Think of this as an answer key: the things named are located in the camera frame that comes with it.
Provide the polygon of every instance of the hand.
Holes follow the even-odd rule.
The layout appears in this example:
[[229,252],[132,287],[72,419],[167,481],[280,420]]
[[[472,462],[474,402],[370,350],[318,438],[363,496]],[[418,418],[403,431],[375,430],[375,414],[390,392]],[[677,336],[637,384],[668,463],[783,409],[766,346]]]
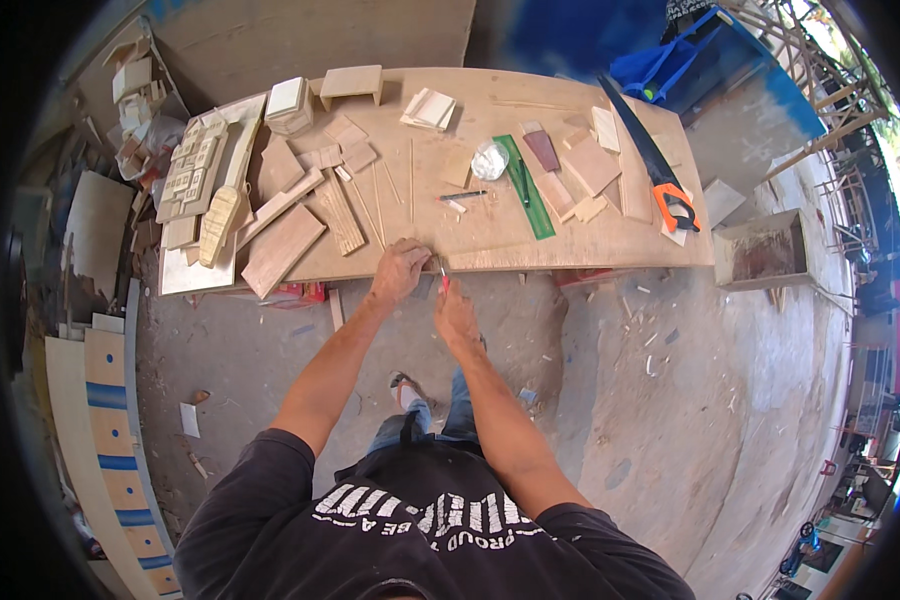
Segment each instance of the hand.
[[446,293],[444,286],[440,286],[436,306],[433,307],[433,324],[454,356],[483,351],[473,300],[460,293],[459,280],[452,279]]
[[396,306],[417,287],[420,269],[431,255],[430,248],[414,238],[401,237],[395,244],[390,244],[377,264],[370,294]]

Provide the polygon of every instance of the man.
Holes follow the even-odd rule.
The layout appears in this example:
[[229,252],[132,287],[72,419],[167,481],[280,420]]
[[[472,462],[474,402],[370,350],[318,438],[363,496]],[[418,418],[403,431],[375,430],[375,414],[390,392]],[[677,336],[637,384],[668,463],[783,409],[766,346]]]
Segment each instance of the man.
[[300,373],[269,429],[193,515],[173,561],[201,598],[628,598],[693,592],[620,533],[561,472],[487,357],[456,280],[436,330],[459,363],[441,435],[403,373],[360,462],[312,500],[314,461],[344,410],[376,331],[417,286],[431,252],[390,246],[370,292]]

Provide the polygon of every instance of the wooden workbench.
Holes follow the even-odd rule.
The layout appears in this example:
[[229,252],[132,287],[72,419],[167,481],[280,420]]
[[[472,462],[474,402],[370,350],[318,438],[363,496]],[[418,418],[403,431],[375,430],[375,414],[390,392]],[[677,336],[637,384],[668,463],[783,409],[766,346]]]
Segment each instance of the wooden workbench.
[[[312,79],[311,87],[319,94],[322,80]],[[430,88],[456,98],[456,111],[446,132],[437,133],[399,123],[403,109],[422,88]],[[498,103],[529,103],[528,106],[499,105]],[[550,105],[568,109],[541,107]],[[384,70],[383,100],[380,106],[372,97],[338,98],[330,113],[316,102],[313,126],[290,140],[295,154],[327,146],[332,140],[323,128],[337,114],[345,114],[369,135],[370,144],[380,158],[375,163],[380,210],[383,215],[387,243],[400,237],[415,237],[446,259],[453,271],[546,270],[593,267],[686,267],[712,265],[713,243],[704,194],[680,118],[646,102],[630,102],[652,135],[665,134],[671,143],[670,154],[679,165],[673,172],[683,187],[695,199],[694,207],[702,224],[702,232],[687,236],[681,247],[660,233],[661,216],[654,208],[653,223],[624,218],[611,205],[586,224],[571,218],[561,224],[550,214],[556,235],[536,241],[523,211],[516,190],[504,174],[500,179],[483,182],[470,175],[467,190],[487,189],[485,196],[466,198],[460,203],[465,214],[435,201],[437,196],[465,191],[439,180],[444,157],[455,145],[472,152],[494,137],[510,134],[516,141],[528,167],[529,174],[543,174],[540,162],[523,142],[520,123],[539,121],[550,135],[558,157],[567,152],[563,140],[578,126],[565,119],[575,114],[587,122],[590,108],[602,107],[612,111],[610,100],[599,87],[559,78],[540,77],[510,71],[466,68],[411,68]],[[621,166],[624,187],[634,196],[642,195],[642,202],[653,203],[649,178],[625,128],[617,118],[621,141]],[[262,125],[254,143],[247,180],[253,190],[262,167],[261,152],[267,147],[271,133]],[[410,190],[410,140],[413,140],[413,192]],[[392,175],[397,193],[403,203],[394,198],[390,182],[384,172],[385,162]],[[379,231],[374,192],[373,166],[356,174],[352,182],[343,183],[354,214],[366,237],[367,244],[347,257],[341,257],[333,235],[323,235],[304,257],[290,270],[286,282],[330,282],[371,277],[376,269],[382,248],[370,227],[369,215],[362,209],[352,186],[360,186],[370,216]],[[576,201],[585,197],[584,189],[566,170],[558,171],[564,186]],[[414,219],[410,220],[411,197],[415,201]],[[251,190],[254,209],[260,199]],[[324,209],[310,195],[302,202],[325,222]],[[247,250],[236,258],[237,285],[240,270],[247,261]]]

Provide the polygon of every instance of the orange saw handle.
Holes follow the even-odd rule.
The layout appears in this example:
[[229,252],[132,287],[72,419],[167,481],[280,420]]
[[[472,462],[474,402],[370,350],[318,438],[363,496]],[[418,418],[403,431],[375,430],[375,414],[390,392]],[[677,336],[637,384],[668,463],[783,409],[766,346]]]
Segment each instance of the orange saw handle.
[[[672,234],[676,229],[690,232],[700,231],[700,219],[697,218],[697,211],[693,209],[690,198],[680,187],[673,185],[669,181],[655,185],[653,186],[653,198],[656,198],[656,205],[660,208],[660,213],[663,215],[663,222],[667,224],[668,232]],[[670,205],[684,207],[688,216],[672,214],[669,208]]]

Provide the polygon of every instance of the wooden panel with blue stripes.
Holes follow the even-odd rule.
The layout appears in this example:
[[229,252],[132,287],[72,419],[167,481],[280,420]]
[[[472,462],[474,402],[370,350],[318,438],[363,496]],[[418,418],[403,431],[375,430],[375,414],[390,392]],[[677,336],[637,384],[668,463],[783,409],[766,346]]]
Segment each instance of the wooden panel with blue stripes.
[[157,535],[154,515],[144,497],[137,472],[127,413],[124,336],[100,329],[84,332],[87,404],[96,446],[96,460],[117,519],[156,593],[180,594],[173,559]]

